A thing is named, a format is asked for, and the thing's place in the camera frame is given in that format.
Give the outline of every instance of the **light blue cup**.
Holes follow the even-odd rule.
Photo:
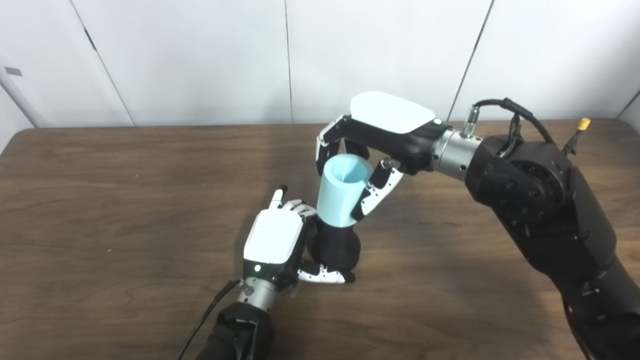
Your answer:
[[[356,223],[351,210],[367,186],[373,168],[367,160],[353,154],[340,154],[324,164],[320,192],[318,193],[318,216],[328,225],[347,227]]]

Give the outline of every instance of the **metal cylinder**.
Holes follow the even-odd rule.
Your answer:
[[[240,296],[238,296],[238,302],[244,302],[263,311],[270,312],[273,300],[278,293],[276,286],[267,280],[256,277],[247,277],[245,282],[253,288],[253,292],[241,291]]]
[[[482,138],[465,138],[463,133],[449,129],[436,141],[433,152],[433,170],[464,181],[469,163]]]

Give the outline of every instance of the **black cable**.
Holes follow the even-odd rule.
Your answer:
[[[235,288],[240,283],[240,281],[241,280],[239,279],[229,281],[227,285],[225,285],[225,287],[222,288],[222,290],[220,290],[220,292],[218,292],[218,294],[213,298],[213,301],[211,302],[211,304],[209,304],[209,307],[207,307],[207,309],[204,311],[204,314],[202,314],[202,317],[200,318],[200,320],[198,320],[198,323],[191,331],[191,334],[189,334],[189,336],[187,337],[187,341],[184,342],[184,345],[182,346],[182,349],[180,349],[180,352],[178,353],[178,356],[175,358],[175,360],[182,359],[182,356],[184,356],[184,353],[187,351],[191,340],[193,340],[193,338],[196,336],[198,330],[200,330],[200,328],[202,327],[202,324],[207,321],[207,318],[209,317],[209,314],[211,314],[211,311],[213,311],[213,308],[218,305],[220,300],[222,300],[222,298],[225,297],[226,294],[233,290],[233,288]]]
[[[545,139],[546,142],[552,143],[552,144],[556,143],[554,139],[551,137],[551,134],[549,134],[549,132],[545,128],[545,126],[540,122],[540,120],[536,119],[536,117],[533,116],[531,111],[513,102],[508,97],[505,97],[503,100],[488,99],[488,100],[478,101],[474,106],[481,108],[482,106],[487,106],[487,105],[500,106],[505,110],[509,110],[513,113],[520,115],[525,120],[528,120],[538,130],[538,132],[540,133],[540,135],[542,135],[542,138]]]

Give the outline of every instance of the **yellow connector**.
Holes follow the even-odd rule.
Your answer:
[[[591,123],[591,119],[587,117],[583,117],[582,120],[580,120],[580,124],[578,124],[578,130],[585,131],[586,129],[589,128],[590,123]]]

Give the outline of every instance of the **panel seam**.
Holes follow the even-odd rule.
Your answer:
[[[447,115],[447,120],[451,118],[451,113],[453,112],[453,108],[456,106],[456,102],[458,101],[458,96],[460,95],[460,90],[462,90],[462,86],[465,83],[465,79],[467,78],[467,72],[469,71],[469,67],[471,66],[471,61],[474,59],[474,55],[476,54],[476,49],[478,48],[478,44],[480,44],[480,38],[482,37],[484,27],[486,26],[486,21],[489,19],[489,14],[491,14],[491,9],[493,8],[493,3],[495,0],[491,0],[489,4],[489,9],[486,11],[486,15],[484,16],[484,21],[482,23],[482,27],[480,27],[480,32],[476,38],[476,43],[474,44],[474,49],[471,51],[471,56],[469,56],[469,61],[467,62],[467,67],[465,67],[465,71],[462,74],[462,79],[460,79],[460,85],[458,85],[458,91],[456,91],[456,96],[453,98],[453,103],[451,104],[451,109],[449,109],[449,114]]]
[[[284,1],[284,24],[287,33],[287,68],[289,70],[289,111],[291,112],[291,124],[293,124],[293,89],[291,87],[291,53],[289,50],[289,14],[287,13],[287,0]]]
[[[111,85],[113,86],[113,89],[115,90],[116,94],[118,95],[118,98],[120,99],[120,102],[122,103],[122,107],[124,107],[124,110],[127,112],[127,116],[129,117],[129,120],[131,121],[131,124],[134,127],[137,127],[138,125],[133,120],[133,117],[131,116],[131,112],[129,111],[129,108],[127,107],[126,103],[124,102],[124,99],[122,98],[122,95],[120,94],[120,91],[118,90],[118,87],[116,86],[116,83],[113,81],[113,78],[111,77],[111,73],[109,73],[109,70],[107,69],[106,65],[104,64],[104,60],[102,59],[102,56],[100,55],[100,51],[98,51],[97,47],[95,46],[95,42],[93,42],[93,39],[91,38],[91,35],[89,35],[89,31],[87,30],[86,26],[84,25],[84,21],[80,17],[80,13],[78,12],[78,9],[76,8],[76,4],[74,4],[73,0],[69,0],[69,3],[71,4],[71,7],[73,7],[74,11],[76,12],[76,16],[77,16],[78,20],[80,21],[80,25],[82,25],[82,27],[84,29],[84,33],[89,38],[89,41],[91,42],[93,50],[95,50],[95,54],[98,56],[98,59],[100,60],[100,63],[102,64],[102,68],[104,69],[104,72],[107,74],[107,77],[109,78],[109,81],[111,82]]]

